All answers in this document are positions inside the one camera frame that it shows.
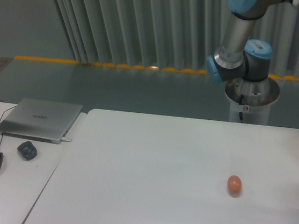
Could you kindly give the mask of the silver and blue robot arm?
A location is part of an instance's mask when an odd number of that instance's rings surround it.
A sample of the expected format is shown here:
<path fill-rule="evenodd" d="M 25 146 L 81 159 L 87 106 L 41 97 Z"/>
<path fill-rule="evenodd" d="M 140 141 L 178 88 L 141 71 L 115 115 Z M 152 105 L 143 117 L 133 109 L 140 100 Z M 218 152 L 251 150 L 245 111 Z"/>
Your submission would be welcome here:
<path fill-rule="evenodd" d="M 266 105 L 277 100 L 280 89 L 268 78 L 272 48 L 250 39 L 256 21 L 271 5 L 299 0 L 227 0 L 231 17 L 222 44 L 207 58 L 207 71 L 214 82 L 227 82 L 227 95 L 236 102 Z"/>

